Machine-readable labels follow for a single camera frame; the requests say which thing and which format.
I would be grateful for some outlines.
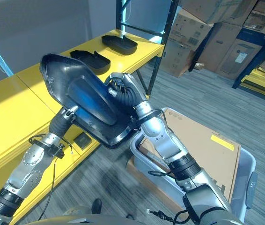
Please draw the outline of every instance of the gray wall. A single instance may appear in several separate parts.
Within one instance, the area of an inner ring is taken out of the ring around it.
[[[91,38],[88,0],[0,0],[0,54],[13,73]]]
[[[162,31],[170,0],[132,0],[131,25]],[[0,0],[0,54],[13,73],[116,27],[116,0]],[[144,38],[152,35],[126,28]],[[5,78],[0,71],[0,80]]]

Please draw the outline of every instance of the robot forearm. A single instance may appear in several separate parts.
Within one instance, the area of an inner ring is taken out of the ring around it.
[[[213,210],[226,211],[229,217],[237,221],[231,214],[230,204],[220,189],[197,164],[176,135],[168,129],[162,118],[153,117],[146,121],[141,125],[141,131],[169,166],[176,177],[177,185],[186,193],[183,201],[195,224],[199,224],[203,216]]]
[[[55,156],[62,158],[63,144],[60,139],[71,126],[74,112],[62,109],[50,123],[49,133],[40,141],[33,140],[24,153],[21,163],[13,170],[0,190],[0,225],[9,224],[23,200],[39,184],[42,175]]]

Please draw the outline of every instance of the black cable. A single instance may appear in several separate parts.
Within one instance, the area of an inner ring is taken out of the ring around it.
[[[69,145],[69,147],[71,148],[71,152],[72,152],[72,145],[70,144],[70,142],[69,141],[67,141],[64,137],[62,137],[61,138],[63,141],[65,141],[68,145]]]
[[[174,133],[173,130],[172,130],[170,127],[168,127],[167,119],[166,119],[166,115],[165,115],[163,109],[160,109],[160,111],[162,112],[162,116],[163,116],[164,121],[165,121],[165,123],[166,123],[166,125],[167,125],[167,128],[168,128],[172,133]]]
[[[173,219],[171,217],[168,217],[165,213],[163,213],[160,210],[158,212],[148,210],[148,213],[152,213],[153,215],[159,217],[160,219],[167,220],[167,221],[173,223],[173,225],[175,225],[175,224],[185,224],[185,223],[187,223],[190,220],[190,217],[188,216],[187,219],[185,219],[184,221],[177,221],[178,216],[180,214],[182,214],[182,213],[185,213],[185,212],[187,212],[187,210],[183,210],[183,211],[178,212],[175,215],[174,219]]]
[[[46,134],[37,134],[37,135],[34,135],[34,136],[32,136],[32,137],[29,138],[29,143],[30,144],[33,144],[33,138],[35,138],[35,137],[43,137],[45,135]],[[72,152],[72,148],[73,147],[72,147],[71,143],[69,141],[67,141],[64,137],[62,137],[61,139],[63,141],[65,141],[69,145],[69,147],[71,148],[71,152]],[[58,151],[60,151],[60,149],[57,150],[57,152],[53,155],[53,157],[55,157],[57,155]],[[45,207],[44,207],[44,209],[43,209],[43,211],[42,211],[42,213],[41,213],[41,215],[40,215],[40,217],[39,217],[38,220],[40,220],[42,218],[42,216],[44,215],[44,213],[45,213],[45,211],[47,209],[47,206],[49,204],[50,198],[52,196],[52,193],[53,193],[54,179],[55,179],[55,175],[56,175],[56,162],[57,162],[57,159],[58,159],[58,157],[56,158],[56,160],[54,161],[54,164],[53,164],[52,187],[51,187],[51,190],[50,190],[50,193],[49,193],[49,196],[48,196],[48,200],[47,200],[46,205],[45,205]]]
[[[175,225],[175,224],[185,224],[185,223],[187,223],[187,222],[190,220],[190,216],[188,216],[187,219],[185,219],[184,221],[177,221],[178,216],[179,216],[180,214],[182,214],[182,213],[187,212],[187,211],[188,211],[188,210],[183,210],[183,211],[178,212],[178,213],[175,215],[175,217],[174,217],[174,221],[173,221],[173,224],[172,224],[172,225]]]
[[[45,136],[45,135],[46,135],[46,134],[38,134],[38,135],[34,135],[34,136],[32,136],[32,137],[29,138],[29,143],[30,143],[30,144],[33,144],[33,138],[34,138],[34,137],[43,137],[43,136]]]
[[[165,173],[165,172],[161,172],[161,171],[154,171],[154,170],[150,170],[148,171],[148,173],[152,176],[155,176],[155,177],[163,177],[163,176],[170,176],[170,174],[172,173],[171,171],[168,172],[168,173]]]
[[[44,209],[43,209],[43,211],[42,211],[42,213],[41,213],[41,215],[40,215],[38,220],[40,220],[42,218],[43,214],[45,213],[45,210],[47,209],[47,206],[49,204],[50,198],[51,198],[52,193],[53,193],[53,185],[54,185],[54,179],[55,179],[55,175],[56,175],[56,162],[57,162],[57,159],[58,158],[56,158],[56,160],[54,161],[54,164],[53,164],[52,188],[50,190],[50,194],[48,196],[47,203],[46,203],[46,205],[45,205],[45,207],[44,207]]]

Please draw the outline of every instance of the black clamp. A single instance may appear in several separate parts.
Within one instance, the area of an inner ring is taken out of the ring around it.
[[[46,144],[43,144],[42,142],[34,139],[33,144],[38,145],[39,147],[43,148],[49,155],[56,156],[60,159],[64,157],[63,148],[65,147],[63,144],[59,144],[59,146],[55,146],[54,144],[51,145],[51,147],[48,147]]]

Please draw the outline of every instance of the yellow label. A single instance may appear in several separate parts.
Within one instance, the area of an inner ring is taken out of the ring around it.
[[[228,148],[230,150],[234,150],[235,149],[235,146],[233,144],[230,144],[228,143],[227,141],[215,136],[215,135],[212,135],[211,139],[214,141],[214,142],[217,142],[218,144],[224,146],[225,148]]]

